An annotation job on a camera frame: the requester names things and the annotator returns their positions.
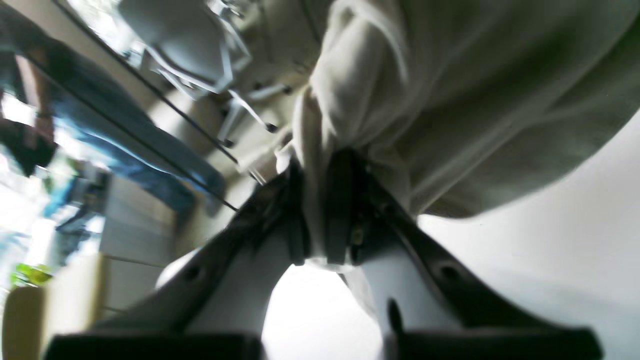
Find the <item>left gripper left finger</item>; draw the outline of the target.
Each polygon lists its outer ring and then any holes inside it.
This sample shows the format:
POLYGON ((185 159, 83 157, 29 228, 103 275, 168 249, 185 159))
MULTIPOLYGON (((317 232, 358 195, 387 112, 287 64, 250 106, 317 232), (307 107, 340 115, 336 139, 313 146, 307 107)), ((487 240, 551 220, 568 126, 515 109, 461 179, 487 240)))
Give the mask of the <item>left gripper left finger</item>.
POLYGON ((160 289, 87 331, 56 335, 45 359, 264 360, 274 287, 308 254, 302 185, 293 161, 160 289))

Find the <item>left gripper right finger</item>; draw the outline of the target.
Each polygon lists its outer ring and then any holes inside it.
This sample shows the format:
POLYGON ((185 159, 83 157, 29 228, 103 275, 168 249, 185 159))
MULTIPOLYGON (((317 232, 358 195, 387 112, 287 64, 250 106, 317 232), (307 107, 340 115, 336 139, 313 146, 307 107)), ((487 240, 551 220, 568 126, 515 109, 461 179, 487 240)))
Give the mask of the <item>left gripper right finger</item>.
POLYGON ((601 360, 593 330, 535 316, 424 233, 352 150, 327 169, 326 256, 368 282, 386 360, 601 360))

